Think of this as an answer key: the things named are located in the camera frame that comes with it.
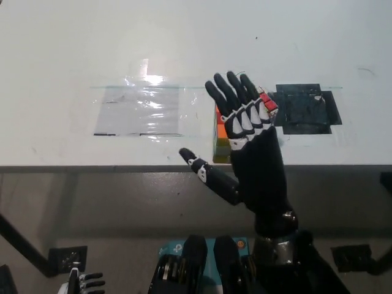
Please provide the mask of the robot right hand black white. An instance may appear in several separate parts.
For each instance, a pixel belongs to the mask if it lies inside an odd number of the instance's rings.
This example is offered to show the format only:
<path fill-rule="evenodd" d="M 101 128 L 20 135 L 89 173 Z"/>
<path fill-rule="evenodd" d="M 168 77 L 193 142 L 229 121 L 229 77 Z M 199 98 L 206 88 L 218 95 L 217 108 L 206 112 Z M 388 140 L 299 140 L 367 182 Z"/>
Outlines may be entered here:
<path fill-rule="evenodd" d="M 287 180 L 276 128 L 253 82 L 232 71 L 215 73 L 205 83 L 224 124 L 231 153 L 234 178 L 214 168 L 191 150 L 180 156 L 198 178 L 235 206 L 244 204 L 255 214 L 255 231 L 266 238 L 291 235 L 298 218 L 289 203 Z"/>

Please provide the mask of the robot left hand black white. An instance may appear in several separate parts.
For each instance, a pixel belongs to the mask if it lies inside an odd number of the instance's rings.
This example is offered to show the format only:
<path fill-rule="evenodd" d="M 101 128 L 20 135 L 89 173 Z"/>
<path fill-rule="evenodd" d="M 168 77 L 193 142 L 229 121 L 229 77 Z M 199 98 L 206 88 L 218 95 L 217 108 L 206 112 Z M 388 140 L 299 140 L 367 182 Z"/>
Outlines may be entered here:
<path fill-rule="evenodd" d="M 104 294 L 102 273 L 83 274 L 77 267 L 70 272 L 66 294 Z"/>

